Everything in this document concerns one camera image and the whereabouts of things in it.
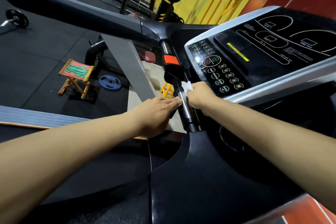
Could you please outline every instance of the console display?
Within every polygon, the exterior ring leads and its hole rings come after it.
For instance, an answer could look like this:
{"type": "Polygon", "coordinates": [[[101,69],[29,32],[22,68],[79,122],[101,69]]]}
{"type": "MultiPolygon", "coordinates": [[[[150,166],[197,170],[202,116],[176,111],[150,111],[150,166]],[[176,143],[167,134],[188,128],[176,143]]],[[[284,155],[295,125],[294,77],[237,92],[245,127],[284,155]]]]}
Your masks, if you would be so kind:
{"type": "Polygon", "coordinates": [[[278,8],[187,47],[214,92],[226,97],[335,56],[336,25],[278,8]]]}

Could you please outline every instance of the yellow sticker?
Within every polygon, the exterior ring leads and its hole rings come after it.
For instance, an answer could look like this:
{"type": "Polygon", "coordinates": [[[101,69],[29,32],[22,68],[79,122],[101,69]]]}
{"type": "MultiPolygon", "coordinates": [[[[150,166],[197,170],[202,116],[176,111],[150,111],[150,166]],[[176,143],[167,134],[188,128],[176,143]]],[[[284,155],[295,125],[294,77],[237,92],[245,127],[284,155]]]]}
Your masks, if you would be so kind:
{"type": "Polygon", "coordinates": [[[236,48],[233,47],[232,44],[227,43],[228,46],[230,46],[235,52],[237,52],[239,54],[239,56],[241,56],[245,61],[250,61],[248,58],[246,58],[240,51],[238,51],[236,48]]]}

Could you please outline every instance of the blue weight plate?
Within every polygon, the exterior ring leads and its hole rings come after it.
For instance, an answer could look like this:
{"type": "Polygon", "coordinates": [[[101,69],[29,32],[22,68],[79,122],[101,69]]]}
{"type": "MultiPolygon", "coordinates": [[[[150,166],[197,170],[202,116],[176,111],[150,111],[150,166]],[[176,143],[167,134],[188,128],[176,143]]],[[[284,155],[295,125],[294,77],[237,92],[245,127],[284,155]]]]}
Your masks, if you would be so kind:
{"type": "Polygon", "coordinates": [[[103,75],[99,79],[99,84],[102,88],[111,91],[117,91],[121,88],[121,81],[112,75],[103,75]]]}

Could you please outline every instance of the white tissue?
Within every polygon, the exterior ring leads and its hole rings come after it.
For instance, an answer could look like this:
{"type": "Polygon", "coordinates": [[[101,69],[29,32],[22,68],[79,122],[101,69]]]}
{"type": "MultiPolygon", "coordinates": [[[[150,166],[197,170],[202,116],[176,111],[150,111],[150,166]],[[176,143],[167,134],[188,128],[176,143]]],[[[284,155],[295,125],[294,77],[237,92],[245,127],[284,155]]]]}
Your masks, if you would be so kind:
{"type": "Polygon", "coordinates": [[[187,96],[187,92],[190,90],[194,90],[193,87],[191,86],[191,82],[182,82],[182,88],[184,89],[184,94],[187,96]]]}

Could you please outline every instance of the treadmill handrail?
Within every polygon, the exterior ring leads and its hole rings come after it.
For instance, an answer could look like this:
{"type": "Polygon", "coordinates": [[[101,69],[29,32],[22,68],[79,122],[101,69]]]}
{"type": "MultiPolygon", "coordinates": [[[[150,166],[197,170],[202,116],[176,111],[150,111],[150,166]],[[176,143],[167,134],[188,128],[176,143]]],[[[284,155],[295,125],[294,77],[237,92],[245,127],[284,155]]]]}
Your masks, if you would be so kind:
{"type": "Polygon", "coordinates": [[[100,9],[77,0],[7,0],[17,8],[78,27],[142,41],[140,19],[100,9]]]}

